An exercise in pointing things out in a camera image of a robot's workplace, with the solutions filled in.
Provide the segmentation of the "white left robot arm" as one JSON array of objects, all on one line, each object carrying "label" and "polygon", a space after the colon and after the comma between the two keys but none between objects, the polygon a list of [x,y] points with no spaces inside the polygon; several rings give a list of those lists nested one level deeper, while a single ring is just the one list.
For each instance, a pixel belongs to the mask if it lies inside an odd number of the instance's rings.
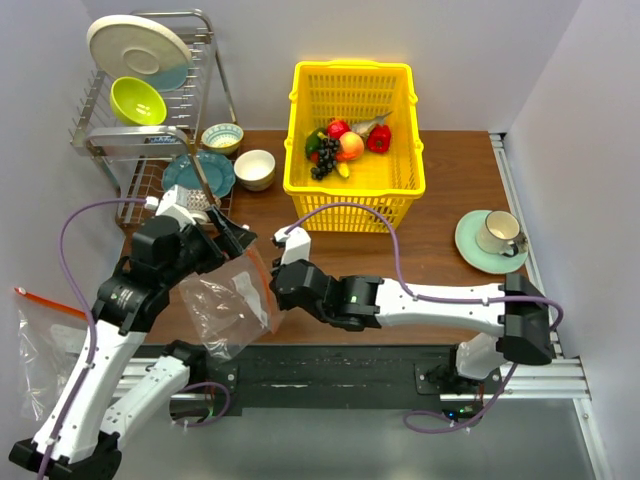
[{"label": "white left robot arm", "polygon": [[191,274],[240,257],[255,241],[254,232],[217,211],[210,215],[216,237],[167,215],[133,234],[129,256],[98,290],[84,345],[56,406],[33,437],[13,445],[10,462],[40,479],[111,479],[126,442],[159,406],[180,390],[205,385],[203,349],[175,341],[134,388],[112,399],[171,290]]}]

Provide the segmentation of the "clear zip bag orange zipper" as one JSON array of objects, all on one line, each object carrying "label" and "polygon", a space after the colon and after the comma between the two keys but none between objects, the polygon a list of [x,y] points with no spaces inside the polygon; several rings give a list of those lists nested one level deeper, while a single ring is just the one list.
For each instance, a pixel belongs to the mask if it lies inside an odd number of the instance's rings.
[{"label": "clear zip bag orange zipper", "polygon": [[193,274],[179,284],[200,343],[222,363],[278,330],[284,312],[269,288],[271,274],[252,245],[218,269]]}]

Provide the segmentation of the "black grape bunch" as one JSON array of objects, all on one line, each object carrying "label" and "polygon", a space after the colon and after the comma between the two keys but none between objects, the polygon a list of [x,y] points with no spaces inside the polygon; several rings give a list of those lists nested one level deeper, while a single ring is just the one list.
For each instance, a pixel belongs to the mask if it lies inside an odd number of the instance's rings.
[{"label": "black grape bunch", "polygon": [[314,166],[310,172],[313,180],[323,180],[333,172],[338,163],[339,150],[340,142],[337,139],[327,137],[320,140],[318,148],[311,154]]}]

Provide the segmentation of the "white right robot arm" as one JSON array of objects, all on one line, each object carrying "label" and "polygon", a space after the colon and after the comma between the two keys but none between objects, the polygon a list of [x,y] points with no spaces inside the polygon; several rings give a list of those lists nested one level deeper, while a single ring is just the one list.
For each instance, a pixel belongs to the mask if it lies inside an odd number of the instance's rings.
[{"label": "white right robot arm", "polygon": [[301,309],[346,331],[429,325],[475,332],[455,347],[450,364],[434,373],[459,393],[506,363],[545,366],[554,358],[551,301],[516,273],[501,283],[444,287],[377,276],[334,278],[297,260],[274,270],[270,289],[280,309]]}]

